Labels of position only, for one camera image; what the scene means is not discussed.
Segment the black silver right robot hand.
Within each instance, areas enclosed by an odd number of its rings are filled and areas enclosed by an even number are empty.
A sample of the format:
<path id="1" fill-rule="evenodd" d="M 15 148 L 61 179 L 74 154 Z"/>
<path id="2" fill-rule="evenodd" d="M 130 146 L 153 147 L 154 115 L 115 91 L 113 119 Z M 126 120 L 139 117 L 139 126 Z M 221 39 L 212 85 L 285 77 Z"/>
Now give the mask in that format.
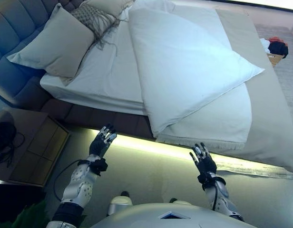
<path id="1" fill-rule="evenodd" d="M 193 152 L 190 152 L 189 154 L 200 174 L 216 174 L 216 163 L 212 159 L 209 150 L 203 142 L 200 144 L 196 143 L 192 147 L 192 151 Z"/>

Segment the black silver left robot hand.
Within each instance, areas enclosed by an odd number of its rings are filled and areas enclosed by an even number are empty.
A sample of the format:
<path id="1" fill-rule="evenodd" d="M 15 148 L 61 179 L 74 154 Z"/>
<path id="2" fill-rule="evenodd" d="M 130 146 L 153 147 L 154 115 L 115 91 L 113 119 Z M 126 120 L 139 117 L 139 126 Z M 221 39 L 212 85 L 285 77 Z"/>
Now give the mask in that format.
<path id="1" fill-rule="evenodd" d="M 117 133 L 113 125 L 103 126 L 89 146 L 89 155 L 102 158 L 116 137 Z"/>

